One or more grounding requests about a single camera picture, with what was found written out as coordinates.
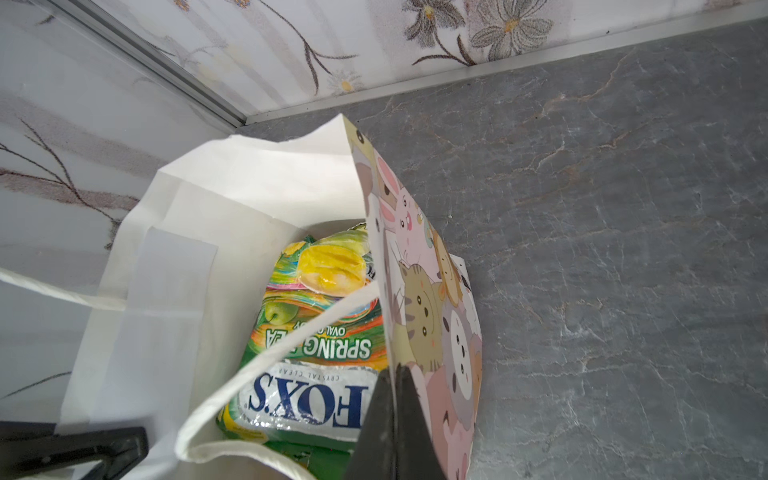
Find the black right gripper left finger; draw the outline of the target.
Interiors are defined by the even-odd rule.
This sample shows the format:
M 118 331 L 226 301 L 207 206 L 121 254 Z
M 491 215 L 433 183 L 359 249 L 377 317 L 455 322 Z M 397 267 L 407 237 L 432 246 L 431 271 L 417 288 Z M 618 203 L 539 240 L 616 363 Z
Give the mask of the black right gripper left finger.
M 118 428 L 71 435 L 51 423 L 1 423 L 1 477 L 23 479 L 85 466 L 85 479 L 121 479 L 149 452 L 146 430 Z

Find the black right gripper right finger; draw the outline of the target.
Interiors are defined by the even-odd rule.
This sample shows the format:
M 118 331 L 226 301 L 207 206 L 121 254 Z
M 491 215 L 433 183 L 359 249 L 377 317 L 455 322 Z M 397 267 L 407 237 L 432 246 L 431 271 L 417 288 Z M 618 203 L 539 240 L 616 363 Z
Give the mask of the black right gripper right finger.
M 411 370 L 379 374 L 346 479 L 443 479 Z

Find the green Fox's candy bag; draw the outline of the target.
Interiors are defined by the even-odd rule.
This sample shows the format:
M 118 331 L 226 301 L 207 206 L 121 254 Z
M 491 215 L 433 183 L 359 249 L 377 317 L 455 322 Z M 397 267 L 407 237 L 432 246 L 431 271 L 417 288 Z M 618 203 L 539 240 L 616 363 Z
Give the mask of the green Fox's candy bag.
M 365 224 L 286 246 L 241 363 L 247 365 L 374 278 Z M 318 479 L 340 479 L 387 365 L 382 309 L 372 300 L 303 340 L 244 386 L 216 423 L 228 438 L 263 444 Z

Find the white cartoon paper gift bag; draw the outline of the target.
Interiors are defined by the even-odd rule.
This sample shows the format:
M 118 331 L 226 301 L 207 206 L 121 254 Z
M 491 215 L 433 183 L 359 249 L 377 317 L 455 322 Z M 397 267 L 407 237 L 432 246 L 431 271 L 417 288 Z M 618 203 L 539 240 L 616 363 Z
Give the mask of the white cartoon paper gift bag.
M 282 250 L 358 224 L 374 280 L 243 365 Z M 90 308 L 54 432 L 144 428 L 148 455 L 121 479 L 318 479 L 228 438 L 216 417 L 303 340 L 372 300 L 385 329 L 380 373 L 411 370 L 443 479 L 469 473 L 483 338 L 465 263 L 343 116 L 284 142 L 211 141 L 163 167 L 118 229 L 95 296 L 1 278 Z

